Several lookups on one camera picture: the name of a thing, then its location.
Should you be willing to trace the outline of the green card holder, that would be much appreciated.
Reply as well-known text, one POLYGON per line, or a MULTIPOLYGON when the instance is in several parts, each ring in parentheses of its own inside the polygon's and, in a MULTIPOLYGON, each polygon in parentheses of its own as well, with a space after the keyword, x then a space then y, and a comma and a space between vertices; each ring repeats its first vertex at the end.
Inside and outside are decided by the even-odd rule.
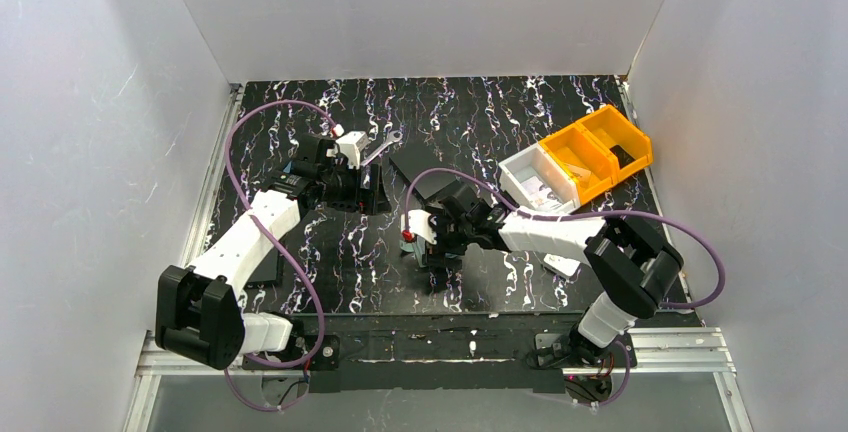
POLYGON ((421 269, 447 269, 462 263, 461 256, 427 242, 413 244, 412 254, 421 269))

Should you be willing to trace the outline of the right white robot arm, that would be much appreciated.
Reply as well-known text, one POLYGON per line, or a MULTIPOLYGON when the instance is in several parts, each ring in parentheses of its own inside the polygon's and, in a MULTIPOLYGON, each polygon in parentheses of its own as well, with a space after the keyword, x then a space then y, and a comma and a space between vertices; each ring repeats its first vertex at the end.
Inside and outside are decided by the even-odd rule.
POLYGON ((424 267, 441 267, 476 245, 533 252, 588 267, 602 291, 569 332, 528 355, 535 369, 596 365, 640 319, 653 317, 682 270, 680 253, 632 214, 576 219, 510 203, 488 204, 456 182, 405 217, 404 239, 424 267))

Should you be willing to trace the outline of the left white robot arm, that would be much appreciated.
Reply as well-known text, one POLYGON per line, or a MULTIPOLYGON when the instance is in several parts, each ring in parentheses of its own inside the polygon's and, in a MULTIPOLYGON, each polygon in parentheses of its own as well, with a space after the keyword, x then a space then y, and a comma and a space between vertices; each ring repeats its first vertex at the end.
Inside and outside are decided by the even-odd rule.
POLYGON ((248 280, 275 241, 319 206, 378 215, 391 209, 382 168, 364 157, 369 138, 306 134, 293 158, 274 170, 248 209, 187 266, 159 277, 154 338, 158 347, 216 370, 240 355, 284 351, 292 321, 278 313, 245 313, 238 304, 248 280))

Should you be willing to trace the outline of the silver wrench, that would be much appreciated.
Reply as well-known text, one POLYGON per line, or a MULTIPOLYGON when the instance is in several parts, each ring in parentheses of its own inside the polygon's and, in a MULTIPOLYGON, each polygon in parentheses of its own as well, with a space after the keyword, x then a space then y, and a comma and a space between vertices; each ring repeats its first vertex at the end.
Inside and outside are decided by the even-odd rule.
POLYGON ((369 154, 368 154, 368 155, 367 155, 367 156, 366 156, 366 157, 365 157, 365 158, 364 158, 364 159, 360 162, 361 166, 362 166, 362 167, 365 167, 365 166, 367 166, 368 164, 370 164, 371 162, 373 162, 373 161, 374 161, 377 157, 379 157, 379 156, 380 156, 380 154, 381 154, 383 151, 385 151, 385 150, 386 150, 387 148, 389 148, 391 145, 393 145, 393 144, 395 144, 395 143, 400 142, 400 141, 402 140, 402 138, 403 138, 403 133, 402 133, 401 131, 399 131, 399 130, 395 130, 395 131, 391 131, 391 132, 389 132, 389 133, 386 135, 385 140, 384 140, 384 141, 383 141, 383 142, 382 142, 382 143, 381 143, 381 144, 380 144, 377 148, 375 148, 373 151, 371 151, 371 152, 370 152, 370 153, 369 153, 369 154))

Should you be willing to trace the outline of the white plastic bin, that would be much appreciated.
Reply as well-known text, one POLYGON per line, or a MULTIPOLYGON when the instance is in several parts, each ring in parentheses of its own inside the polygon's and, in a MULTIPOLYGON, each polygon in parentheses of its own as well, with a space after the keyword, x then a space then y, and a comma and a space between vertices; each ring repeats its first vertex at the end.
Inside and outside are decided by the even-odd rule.
POLYGON ((569 214, 581 206, 576 183, 539 143, 498 163, 500 188, 520 206, 569 214))

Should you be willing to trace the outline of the black flat notebook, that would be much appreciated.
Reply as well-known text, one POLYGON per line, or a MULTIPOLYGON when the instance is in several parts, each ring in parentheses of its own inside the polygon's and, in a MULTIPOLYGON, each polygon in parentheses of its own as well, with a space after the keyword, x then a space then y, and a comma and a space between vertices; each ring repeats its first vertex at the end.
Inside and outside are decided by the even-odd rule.
POLYGON ((277 286, 282 283, 283 271, 285 269, 285 259, 281 257, 278 251, 270 251, 259 263, 246 286, 248 288, 257 288, 260 286, 277 286))

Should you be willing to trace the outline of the white square box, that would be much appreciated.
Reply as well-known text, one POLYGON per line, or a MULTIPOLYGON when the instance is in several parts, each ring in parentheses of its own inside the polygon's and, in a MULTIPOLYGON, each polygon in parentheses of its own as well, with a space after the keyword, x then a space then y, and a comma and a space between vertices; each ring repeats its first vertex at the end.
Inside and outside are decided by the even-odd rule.
POLYGON ((546 254, 543 257, 543 265, 560 277, 570 278, 578 273, 581 262, 576 259, 546 254))

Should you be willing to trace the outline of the orange plastic bin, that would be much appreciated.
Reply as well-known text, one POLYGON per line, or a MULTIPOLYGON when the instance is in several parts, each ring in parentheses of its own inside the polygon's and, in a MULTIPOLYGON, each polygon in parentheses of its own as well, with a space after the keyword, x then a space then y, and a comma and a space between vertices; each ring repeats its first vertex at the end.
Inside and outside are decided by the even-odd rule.
POLYGON ((543 138, 540 145, 571 178, 582 205, 615 185, 617 160, 584 126, 567 126, 543 138))
POLYGON ((585 115, 576 122, 614 159, 613 183, 617 185, 654 162, 651 139, 612 105, 585 115))

